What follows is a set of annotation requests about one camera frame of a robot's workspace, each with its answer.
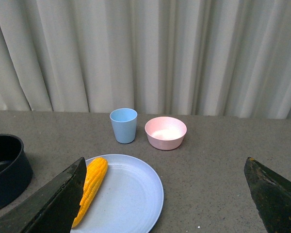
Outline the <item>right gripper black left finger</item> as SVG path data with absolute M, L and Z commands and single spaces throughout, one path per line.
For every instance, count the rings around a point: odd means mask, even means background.
M 87 167 L 81 157 L 0 217 L 0 233 L 68 233 L 80 209 Z

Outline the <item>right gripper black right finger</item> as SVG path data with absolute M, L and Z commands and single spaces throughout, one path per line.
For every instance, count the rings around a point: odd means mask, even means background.
M 291 233 L 291 181 L 251 157 L 244 174 L 266 231 Z

